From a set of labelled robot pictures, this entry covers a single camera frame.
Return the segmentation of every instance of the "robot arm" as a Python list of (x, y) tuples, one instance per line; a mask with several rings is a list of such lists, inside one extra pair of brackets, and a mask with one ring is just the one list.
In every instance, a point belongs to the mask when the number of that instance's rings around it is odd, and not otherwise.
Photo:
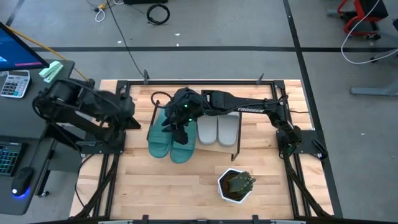
[(283, 131), (288, 146), (295, 149), (301, 143), (300, 128), (287, 119), (283, 102), (286, 99), (268, 100), (235, 97), (230, 93), (215, 90), (203, 90), (201, 95), (189, 88), (179, 89), (166, 104), (163, 122), (167, 126), (163, 131), (173, 132), (180, 144), (188, 142), (184, 126), (207, 114), (217, 116), (233, 111), (266, 114), (273, 127)]
[[(34, 111), (51, 125), (70, 123), (94, 136), (98, 142), (120, 144), (120, 134), (124, 130), (139, 128), (139, 124), (132, 117), (134, 103), (128, 95), (95, 90), (94, 84), (94, 80), (55, 80), (50, 88), (41, 91), (34, 99)], [(95, 118), (99, 125), (76, 112)]]

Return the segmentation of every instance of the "white cable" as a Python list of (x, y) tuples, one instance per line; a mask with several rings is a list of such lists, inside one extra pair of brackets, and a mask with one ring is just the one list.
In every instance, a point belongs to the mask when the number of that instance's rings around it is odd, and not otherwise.
[(113, 3), (114, 3), (114, 4), (117, 4), (117, 5), (124, 4), (124, 1), (123, 1), (123, 0), (122, 0), (122, 3), (117, 3), (116, 1), (118, 1), (118, 0), (113, 0)]
[(380, 59), (383, 59), (383, 58), (386, 58), (386, 57), (390, 57), (391, 55), (393, 55), (393, 54), (395, 54), (395, 53), (398, 52), (398, 49), (397, 49), (397, 50), (395, 50), (393, 53), (390, 53), (390, 54), (385, 55), (385, 56), (380, 57), (380, 58), (375, 58), (375, 59), (373, 59), (373, 60), (368, 60), (368, 61), (366, 61), (366, 62), (353, 62), (353, 61), (351, 61), (350, 59), (348, 59), (347, 56), (344, 54), (343, 47), (344, 47), (344, 45), (346, 44), (346, 42), (347, 42), (348, 38), (350, 37), (350, 35), (352, 34), (352, 32), (355, 30), (355, 28), (356, 28), (362, 21), (364, 21), (364, 20), (373, 12), (373, 10), (376, 8), (376, 6), (379, 4), (379, 2), (380, 2), (380, 0), (377, 0), (377, 2), (375, 3), (375, 5), (373, 6), (373, 8), (369, 11), (369, 13), (368, 13), (363, 19), (361, 19), (361, 20), (351, 29), (351, 31), (350, 31), (349, 34), (347, 35), (346, 39), (344, 40), (343, 45), (341, 45), (341, 53), (343, 54), (344, 58), (345, 58), (349, 63), (353, 63), (353, 64), (355, 64), (355, 65), (363, 65), (363, 64), (370, 63), (370, 62), (374, 62), (374, 61), (377, 61), (377, 60), (380, 60)]
[[(95, 16), (95, 22), (102, 22), (105, 19), (105, 12), (102, 9), (98, 9), (98, 10), (99, 11), (98, 11), (97, 15)], [(101, 20), (98, 20), (98, 15), (101, 14), (101, 12), (104, 14), (104, 17), (102, 17)]]

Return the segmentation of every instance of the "potted plant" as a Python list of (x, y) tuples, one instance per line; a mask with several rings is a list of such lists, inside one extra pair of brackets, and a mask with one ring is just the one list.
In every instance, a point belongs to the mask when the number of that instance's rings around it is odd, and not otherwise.
[(241, 204), (251, 193), (255, 181), (248, 172), (229, 168), (218, 179), (218, 192), (227, 202)]

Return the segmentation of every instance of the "red chair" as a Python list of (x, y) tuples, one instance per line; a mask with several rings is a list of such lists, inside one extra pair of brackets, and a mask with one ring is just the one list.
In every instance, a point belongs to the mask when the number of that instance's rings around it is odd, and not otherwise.
[[(363, 19), (371, 11), (375, 3), (377, 3), (377, 0), (354, 0), (355, 11), (345, 12), (341, 9), (347, 3), (347, 1), (348, 0), (343, 0), (337, 9), (337, 12), (341, 15), (341, 18), (346, 21), (344, 32), (349, 34), (352, 27), (354, 27), (357, 22)], [(379, 32), (379, 27), (377, 26), (376, 22), (379, 22), (387, 16), (388, 12), (386, 6), (384, 5), (383, 0), (380, 0), (372, 13), (370, 13), (370, 15), (365, 18), (364, 21), (362, 21), (364, 24), (362, 25), (361, 23), (359, 26), (357, 26), (351, 35), (365, 35), (370, 39), (380, 39), (380, 35), (377, 35)]]

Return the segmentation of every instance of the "succulent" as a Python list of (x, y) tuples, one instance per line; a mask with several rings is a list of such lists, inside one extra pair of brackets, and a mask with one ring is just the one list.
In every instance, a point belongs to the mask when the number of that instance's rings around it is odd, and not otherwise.
[(253, 183), (256, 181), (248, 172), (242, 172), (229, 180), (229, 192), (237, 192), (245, 195), (253, 189)]

